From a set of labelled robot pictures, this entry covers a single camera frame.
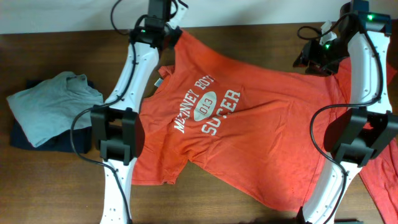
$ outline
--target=gray t-shirt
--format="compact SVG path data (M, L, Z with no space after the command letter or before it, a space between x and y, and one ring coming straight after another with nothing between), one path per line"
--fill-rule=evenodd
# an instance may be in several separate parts
M87 85L86 75L62 72L28 90L7 97L12 113L29 142L38 147L70 129L75 116L93 105L102 105L100 92ZM90 113L75 129L91 126Z

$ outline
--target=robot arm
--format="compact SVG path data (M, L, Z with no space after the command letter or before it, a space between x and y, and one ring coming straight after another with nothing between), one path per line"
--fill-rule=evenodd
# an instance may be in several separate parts
M138 116L142 97L163 49L177 43L182 33L178 25L187 9L188 6L181 0L149 1L148 15L140 17L129 33L126 63L116 87L105 101L116 102L109 107L91 111L95 143L103 163L117 170L117 175L114 175L111 170L104 168L103 224L125 224L132 219L129 205L132 172L145 138ZM121 127L110 124L115 119L121 119Z
M369 3L363 0L345 4L340 16L345 17L339 26L341 37L330 33L320 42L310 40L294 63L308 67L309 73L332 75L339 62L350 56L352 68L350 105L342 105L352 108L329 125L324 137L324 148L334 162L326 160L313 195L298 213L299 223L334 223L335 211L353 178L398 133L398 117L391 113L386 85L391 19L370 13ZM367 123L372 129L365 128Z

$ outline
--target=table surface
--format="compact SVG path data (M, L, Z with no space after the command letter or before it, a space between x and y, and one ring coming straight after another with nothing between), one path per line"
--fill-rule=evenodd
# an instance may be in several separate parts
M296 37L303 24L204 27L187 29L204 44L228 57L274 70L292 68L304 40ZM394 32L398 33L398 23ZM398 65L398 35L392 36L388 61ZM85 73L108 96L127 55L127 37L113 31L0 35L0 223L99 223L103 209L103 168L65 152L25 151L9 146L12 113L6 96L24 89L27 79L48 79L62 71ZM174 62L166 50L160 64ZM146 94L159 78L154 72ZM398 110L398 78L389 87ZM88 157L99 159L92 149ZM249 223L293 212L271 210L250 196L188 163L175 185L134 186L135 223ZM338 218L382 223L359 177L349 187Z

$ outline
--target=t-shirt sleeve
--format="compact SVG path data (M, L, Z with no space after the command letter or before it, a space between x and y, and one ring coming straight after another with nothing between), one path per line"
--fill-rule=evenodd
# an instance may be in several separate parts
M359 173L384 223L398 223L398 147L396 140Z
M144 146L132 174L134 185L175 184L179 173L187 163L186 156L172 149L152 150L150 144Z

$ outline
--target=white wall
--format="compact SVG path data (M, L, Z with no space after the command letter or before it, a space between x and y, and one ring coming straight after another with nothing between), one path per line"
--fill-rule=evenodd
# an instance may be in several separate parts
M0 34L112 29L116 0L0 0ZM349 0L185 0L182 27L322 22L338 19ZM115 10L120 29L147 12L148 0L123 0ZM370 0L371 10L398 18L398 0Z

